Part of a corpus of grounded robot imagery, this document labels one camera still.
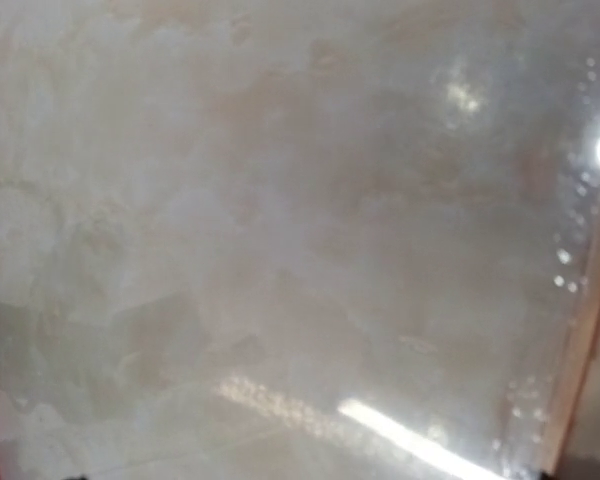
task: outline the dirty glass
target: dirty glass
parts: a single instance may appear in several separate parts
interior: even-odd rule
[[[0,469],[533,479],[600,224],[600,0],[0,0]]]

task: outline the glass surface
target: glass surface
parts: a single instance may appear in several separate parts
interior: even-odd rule
[[[7,480],[535,478],[600,0],[0,0]]]

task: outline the water droplet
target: water droplet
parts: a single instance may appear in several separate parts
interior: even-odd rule
[[[536,408],[533,411],[533,418],[535,418],[536,420],[538,420],[540,422],[546,422],[547,421],[547,414],[544,413],[544,410],[542,410],[541,408]]]
[[[571,254],[567,252],[564,248],[558,249],[556,253],[558,255],[558,260],[560,260],[560,263],[567,265],[569,262],[571,262]]]

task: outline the stain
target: stain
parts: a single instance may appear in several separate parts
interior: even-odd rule
[[[265,361],[267,352],[256,335],[247,335],[236,342],[215,348],[208,355],[208,361],[215,367],[239,369],[258,365]]]
[[[521,181],[521,194],[527,201],[542,204],[555,195],[564,121],[562,112],[548,112],[534,119],[533,128],[520,140],[515,165]]]
[[[455,187],[462,167],[460,159],[466,154],[466,141],[450,135],[439,135],[427,148],[418,162],[423,182],[432,190],[448,196],[447,191]]]
[[[520,32],[526,26],[519,2],[495,0],[492,11],[492,27],[497,32]]]
[[[108,0],[108,8],[121,19],[140,20],[137,35],[160,27],[181,27],[198,31],[212,19],[214,2],[210,0]]]
[[[54,234],[60,233],[65,222],[62,206],[40,184],[28,180],[0,178],[0,191],[12,191],[17,195],[28,197],[26,203],[38,203],[47,208],[52,216]]]
[[[380,30],[385,41],[400,44],[409,51],[422,51],[440,41],[474,8],[470,2],[427,0],[410,5],[386,21]]]
[[[317,39],[311,43],[311,73],[322,76],[331,75],[340,69],[345,62],[342,49],[325,39]]]
[[[125,416],[191,369],[208,342],[182,295],[118,315],[111,326],[0,304],[0,390],[21,413],[50,404],[70,424]]]
[[[17,461],[20,458],[22,447],[19,441],[10,440],[0,442],[0,478],[9,480],[31,480],[43,478],[38,469],[26,468]]]
[[[231,20],[231,43],[239,47],[251,38],[253,22],[249,13],[242,14]]]
[[[269,69],[240,91],[210,95],[206,120],[216,125],[207,141],[216,167],[228,174],[262,175],[263,152],[281,141],[299,150],[319,123],[318,99],[297,75]]]
[[[107,323],[108,307],[120,288],[127,259],[122,225],[94,218],[67,228],[43,262],[31,287],[32,306],[83,323]]]
[[[287,372],[292,395],[326,408],[353,388],[368,344],[335,298],[281,269],[260,302],[259,338]]]
[[[340,225],[325,225],[310,240],[310,248],[325,263],[351,264],[360,249],[359,240],[352,235],[353,230]]]
[[[438,347],[426,340],[414,337],[411,335],[400,335],[398,340],[409,350],[412,350],[420,355],[433,355],[438,352]]]
[[[262,205],[258,195],[261,182],[251,179],[251,185],[245,185],[241,178],[229,182],[223,191],[225,206],[235,222],[242,227],[249,227],[262,214]]]
[[[446,147],[445,139],[437,138],[441,134],[436,138],[427,134],[428,103],[424,95],[387,90],[331,112],[324,127],[330,136],[320,136],[316,129],[317,140],[305,143],[298,152],[304,155],[285,171],[281,179],[285,197],[292,205],[315,205],[316,210],[349,218],[376,200],[399,204],[422,198],[427,181],[440,183],[438,174],[453,180],[459,142],[446,142],[449,147],[439,158],[427,151],[428,144]],[[407,139],[405,131],[414,132],[413,137],[410,133]]]

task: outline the wooden frame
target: wooden frame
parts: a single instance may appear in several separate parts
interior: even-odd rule
[[[600,334],[600,231],[590,251],[586,268],[589,284],[580,298],[574,314],[576,322],[566,341],[538,462],[540,469],[551,475],[556,474],[566,448]]]

